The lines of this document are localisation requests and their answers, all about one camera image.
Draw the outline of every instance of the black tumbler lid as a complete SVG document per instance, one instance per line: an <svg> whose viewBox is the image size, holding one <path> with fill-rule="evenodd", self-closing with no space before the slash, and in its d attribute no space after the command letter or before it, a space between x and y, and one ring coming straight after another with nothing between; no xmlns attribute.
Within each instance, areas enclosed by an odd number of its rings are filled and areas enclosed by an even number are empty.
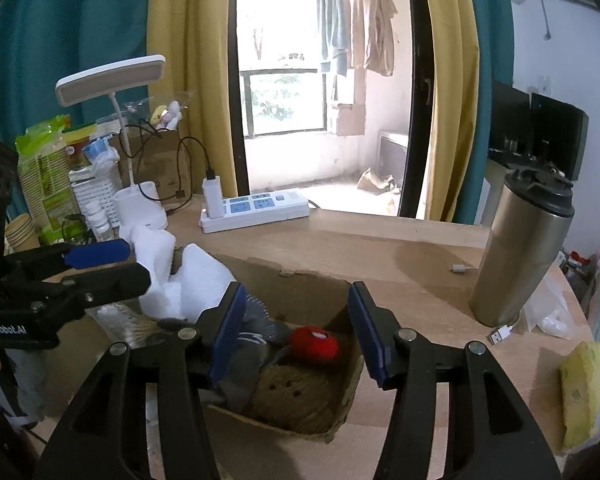
<svg viewBox="0 0 600 480"><path fill-rule="evenodd" d="M563 218L575 213L571 204L573 182L559 173L521 168L509 173L505 184L513 194L548 213Z"/></svg>

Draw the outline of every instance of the red ball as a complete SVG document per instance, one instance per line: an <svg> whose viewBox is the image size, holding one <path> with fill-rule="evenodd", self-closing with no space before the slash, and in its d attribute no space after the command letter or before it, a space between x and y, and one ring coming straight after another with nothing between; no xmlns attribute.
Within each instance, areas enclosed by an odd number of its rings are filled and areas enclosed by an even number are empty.
<svg viewBox="0 0 600 480"><path fill-rule="evenodd" d="M296 328L289 336L289 345L293 357L317 365L332 364L340 352L333 335L313 326Z"/></svg>

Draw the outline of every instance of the window frame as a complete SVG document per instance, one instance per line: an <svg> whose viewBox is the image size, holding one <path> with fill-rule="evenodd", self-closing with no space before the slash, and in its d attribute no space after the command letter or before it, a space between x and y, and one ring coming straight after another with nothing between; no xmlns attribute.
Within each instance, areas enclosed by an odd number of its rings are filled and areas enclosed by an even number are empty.
<svg viewBox="0 0 600 480"><path fill-rule="evenodd" d="M256 134L253 126L253 95L251 94L251 76L253 75L276 75L276 74L317 74L317 68L266 68L260 70L240 70L240 77L244 82L244 115L247 122L247 134L242 132L245 139L256 137L293 134L298 132L326 132L327 131L327 75L322 74L322 127L309 128L307 130L284 130L280 132L266 132Z"/></svg>

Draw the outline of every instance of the wooden table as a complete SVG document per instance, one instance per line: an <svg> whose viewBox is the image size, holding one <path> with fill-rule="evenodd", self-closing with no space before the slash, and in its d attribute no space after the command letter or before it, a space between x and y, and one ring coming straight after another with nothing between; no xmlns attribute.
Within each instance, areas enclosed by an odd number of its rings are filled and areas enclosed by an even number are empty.
<svg viewBox="0 0 600 480"><path fill-rule="evenodd" d="M205 235L198 227L201 205L202 198L196 197L191 206L170 218L168 230L178 245L193 242L212 253L258 258L284 269L312 270L350 282L362 280L376 303L390 308L401 325L435 343L462 347L472 339L485 340L491 331L474 319L468 307L475 271L453 274L448 270L450 264L480 264L488 238L485 228L312 210L308 218ZM513 333L491 350L558 453L564 427L557 367L591 334L562 273L557 267L550 272L562 285L577 337L563 340L540 332ZM84 323L93 329L90 320ZM65 330L78 330L74 325ZM52 352L58 362L66 360L64 346ZM84 352L78 353L84 360ZM51 370L50 375L58 374ZM235 480L370 479L393 399L394 394L379 390L365 371L348 421L329 445L279 436L215 412L207 413L208 429L216 459ZM448 393L440 386L430 478L442 475L447 412Z"/></svg>

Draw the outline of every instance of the plastic storage basket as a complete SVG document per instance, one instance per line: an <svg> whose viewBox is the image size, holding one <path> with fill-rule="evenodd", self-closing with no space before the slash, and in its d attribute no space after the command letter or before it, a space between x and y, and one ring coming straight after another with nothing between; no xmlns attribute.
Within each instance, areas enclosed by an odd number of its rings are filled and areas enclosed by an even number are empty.
<svg viewBox="0 0 600 480"><path fill-rule="evenodd" d="M106 176L91 178L81 182L73 182L71 187L74 190L75 199L83 215L86 216L85 208L89 202L99 200L100 205L107 212L109 222L112 227L119 227L120 218L113 202L113 195L122 189L122 181L118 173L118 167L112 168Z"/></svg>

